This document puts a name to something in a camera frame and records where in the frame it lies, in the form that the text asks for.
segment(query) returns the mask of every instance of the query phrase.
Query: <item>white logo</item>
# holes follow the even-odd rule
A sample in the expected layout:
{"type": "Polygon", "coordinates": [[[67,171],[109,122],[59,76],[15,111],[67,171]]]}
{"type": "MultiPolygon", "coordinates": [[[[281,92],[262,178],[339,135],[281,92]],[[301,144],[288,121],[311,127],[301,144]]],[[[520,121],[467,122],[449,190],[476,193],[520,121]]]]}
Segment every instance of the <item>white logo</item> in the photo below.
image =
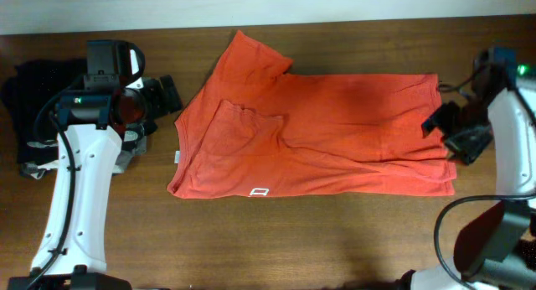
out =
{"type": "Polygon", "coordinates": [[[254,188],[254,189],[251,190],[250,197],[251,197],[252,195],[263,195],[263,196],[267,196],[267,195],[268,195],[268,192],[270,192],[269,189],[254,188]]]}

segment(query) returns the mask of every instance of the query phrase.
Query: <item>red cloth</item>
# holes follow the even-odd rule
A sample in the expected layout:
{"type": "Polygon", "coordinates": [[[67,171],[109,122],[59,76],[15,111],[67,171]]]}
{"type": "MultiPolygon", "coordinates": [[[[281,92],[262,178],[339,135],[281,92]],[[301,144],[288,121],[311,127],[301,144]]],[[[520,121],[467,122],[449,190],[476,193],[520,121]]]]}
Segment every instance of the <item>red cloth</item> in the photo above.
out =
{"type": "Polygon", "coordinates": [[[436,75],[285,73],[292,60],[240,31],[175,122],[180,198],[364,192],[454,194],[436,75]]]}

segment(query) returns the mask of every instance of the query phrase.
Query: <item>wooden table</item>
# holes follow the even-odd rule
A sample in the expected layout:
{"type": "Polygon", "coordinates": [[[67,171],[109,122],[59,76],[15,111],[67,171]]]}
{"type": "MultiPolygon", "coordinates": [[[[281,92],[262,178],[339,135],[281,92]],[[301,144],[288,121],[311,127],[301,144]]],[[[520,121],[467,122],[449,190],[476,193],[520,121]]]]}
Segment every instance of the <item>wooden table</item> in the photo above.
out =
{"type": "MultiPolygon", "coordinates": [[[[124,39],[144,51],[146,75],[172,75],[180,96],[189,101],[236,29],[4,36],[1,81],[13,75],[13,65],[27,60],[85,56],[88,39],[124,39]]],[[[297,74],[435,72],[457,83],[471,73],[473,57],[492,45],[515,48],[521,61],[536,62],[536,16],[240,29],[293,58],[297,74]]],[[[135,287],[304,289],[394,279],[409,269],[436,265],[432,228],[447,202],[495,191],[490,148],[471,167],[459,167],[454,197],[180,200],[165,190],[176,169],[175,118],[159,119],[147,154],[111,181],[108,273],[135,287]]],[[[39,181],[18,176],[15,136],[3,107],[0,133],[0,288],[5,288],[9,277],[28,273],[44,233],[55,174],[39,181]]],[[[488,206],[463,205],[447,217],[441,236],[447,256],[460,228],[488,206]]]]}

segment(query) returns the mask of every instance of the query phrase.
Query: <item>green light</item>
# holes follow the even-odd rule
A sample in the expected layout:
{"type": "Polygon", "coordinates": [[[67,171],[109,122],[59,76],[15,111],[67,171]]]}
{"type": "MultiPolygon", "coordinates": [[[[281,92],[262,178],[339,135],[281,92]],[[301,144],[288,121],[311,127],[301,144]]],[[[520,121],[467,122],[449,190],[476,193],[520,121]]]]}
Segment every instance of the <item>green light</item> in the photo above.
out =
{"type": "Polygon", "coordinates": [[[518,66],[519,75],[524,75],[527,72],[528,72],[528,66],[527,65],[519,65],[518,66]]]}

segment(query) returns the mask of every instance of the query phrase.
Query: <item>white wall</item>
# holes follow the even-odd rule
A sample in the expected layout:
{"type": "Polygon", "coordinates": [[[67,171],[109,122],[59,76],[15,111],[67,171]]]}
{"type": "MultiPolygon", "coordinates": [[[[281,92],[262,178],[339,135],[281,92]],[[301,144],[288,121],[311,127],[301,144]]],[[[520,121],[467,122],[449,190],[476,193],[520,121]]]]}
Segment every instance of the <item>white wall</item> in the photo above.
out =
{"type": "Polygon", "coordinates": [[[536,13],[536,0],[0,0],[0,34],[536,13]]]}

